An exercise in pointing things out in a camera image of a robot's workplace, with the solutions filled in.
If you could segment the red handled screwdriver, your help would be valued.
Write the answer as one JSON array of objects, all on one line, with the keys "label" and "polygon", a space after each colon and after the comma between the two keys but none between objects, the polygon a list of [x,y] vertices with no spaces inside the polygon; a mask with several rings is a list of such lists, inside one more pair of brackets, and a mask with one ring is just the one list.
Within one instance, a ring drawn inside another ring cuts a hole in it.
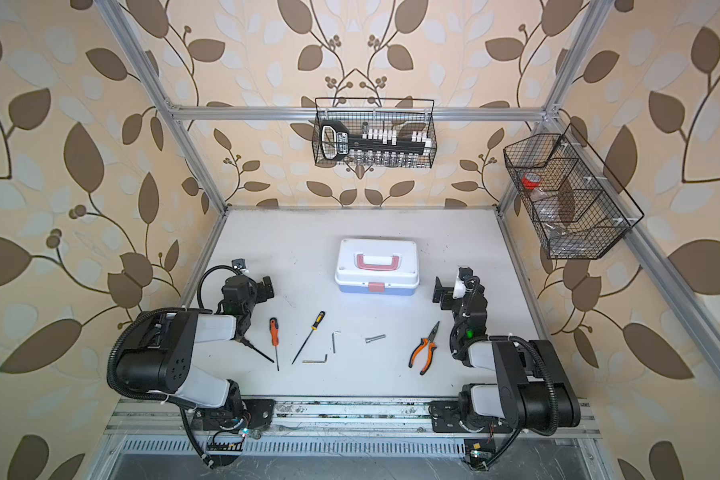
[{"label": "red handled screwdriver", "polygon": [[270,338],[271,338],[271,344],[274,348],[275,352],[275,364],[276,369],[280,370],[279,367],[279,354],[278,354],[278,346],[279,346],[279,323],[276,317],[272,317],[269,320],[269,332],[270,332]]}]

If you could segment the orange handled pliers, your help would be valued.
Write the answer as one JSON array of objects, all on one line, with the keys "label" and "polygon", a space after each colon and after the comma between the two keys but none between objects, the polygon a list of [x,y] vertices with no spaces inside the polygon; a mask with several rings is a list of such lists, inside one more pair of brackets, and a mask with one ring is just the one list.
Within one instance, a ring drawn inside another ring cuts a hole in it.
[{"label": "orange handled pliers", "polygon": [[420,339],[419,344],[414,348],[414,350],[410,354],[410,357],[408,360],[409,368],[414,367],[414,363],[420,354],[422,354],[422,353],[426,354],[426,361],[425,361],[422,369],[419,372],[420,376],[424,376],[431,367],[434,351],[437,349],[437,345],[435,343],[435,338],[437,336],[439,327],[440,327],[440,322],[436,322],[435,325],[430,330],[429,334],[426,337]]}]

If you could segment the silver socket bit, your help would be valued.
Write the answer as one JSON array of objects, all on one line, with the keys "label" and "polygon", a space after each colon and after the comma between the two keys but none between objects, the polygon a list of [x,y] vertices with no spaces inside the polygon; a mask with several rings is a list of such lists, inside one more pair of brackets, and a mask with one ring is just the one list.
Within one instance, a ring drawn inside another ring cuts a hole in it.
[{"label": "silver socket bit", "polygon": [[367,343],[372,343],[372,342],[375,342],[375,341],[378,341],[378,340],[381,340],[381,339],[384,339],[384,338],[386,338],[386,335],[385,335],[385,334],[376,335],[376,336],[372,336],[372,337],[367,337],[367,338],[365,338],[365,343],[366,343],[366,344],[367,344]]}]

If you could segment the white and blue tool box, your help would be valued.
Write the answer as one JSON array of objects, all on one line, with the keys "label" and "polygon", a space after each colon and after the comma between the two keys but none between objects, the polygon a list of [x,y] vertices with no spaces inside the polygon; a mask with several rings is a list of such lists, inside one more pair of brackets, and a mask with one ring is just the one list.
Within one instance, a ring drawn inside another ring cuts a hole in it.
[{"label": "white and blue tool box", "polygon": [[343,293],[410,296],[420,284],[414,241],[345,238],[334,279]]}]

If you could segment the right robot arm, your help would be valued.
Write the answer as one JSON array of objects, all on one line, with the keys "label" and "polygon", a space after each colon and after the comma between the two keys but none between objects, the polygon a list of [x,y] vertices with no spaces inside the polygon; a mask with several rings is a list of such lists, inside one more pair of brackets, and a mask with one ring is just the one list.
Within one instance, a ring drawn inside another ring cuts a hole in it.
[{"label": "right robot arm", "polygon": [[436,278],[432,302],[452,314],[451,357],[495,376],[492,384],[464,385],[454,402],[432,403],[436,431],[501,427],[552,436],[580,424],[579,400],[551,342],[489,333],[485,287],[471,268],[459,268],[451,287]]}]

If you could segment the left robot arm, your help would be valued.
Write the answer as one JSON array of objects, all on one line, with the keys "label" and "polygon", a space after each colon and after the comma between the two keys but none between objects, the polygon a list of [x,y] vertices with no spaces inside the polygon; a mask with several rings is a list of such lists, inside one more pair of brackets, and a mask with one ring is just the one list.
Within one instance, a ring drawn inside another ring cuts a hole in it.
[{"label": "left robot arm", "polygon": [[209,268],[194,308],[158,308],[128,324],[108,357],[109,387],[128,399],[176,406],[187,433],[196,424],[241,435],[269,428],[274,400],[244,400],[236,381],[195,365],[193,356],[200,344],[233,342],[275,363],[246,337],[254,308],[274,297],[271,278],[251,278],[243,259]]}]

